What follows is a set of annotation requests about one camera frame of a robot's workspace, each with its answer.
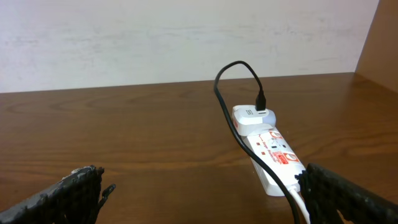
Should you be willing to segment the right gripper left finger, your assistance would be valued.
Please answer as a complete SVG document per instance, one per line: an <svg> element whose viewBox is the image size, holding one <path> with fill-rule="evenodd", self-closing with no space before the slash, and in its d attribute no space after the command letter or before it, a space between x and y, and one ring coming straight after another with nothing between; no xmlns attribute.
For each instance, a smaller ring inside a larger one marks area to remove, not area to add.
<svg viewBox="0 0 398 224"><path fill-rule="evenodd" d="M104 168L85 166L1 212L1 224L95 224L116 185L101 189Z"/></svg>

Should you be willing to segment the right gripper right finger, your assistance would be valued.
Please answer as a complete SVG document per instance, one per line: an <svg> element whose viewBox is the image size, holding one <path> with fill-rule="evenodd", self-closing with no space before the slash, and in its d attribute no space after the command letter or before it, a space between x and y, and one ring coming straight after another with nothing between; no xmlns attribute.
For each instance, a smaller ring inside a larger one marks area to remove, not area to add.
<svg viewBox="0 0 398 224"><path fill-rule="evenodd" d="M317 164L298 180L311 223L397 224L397 205Z"/></svg>

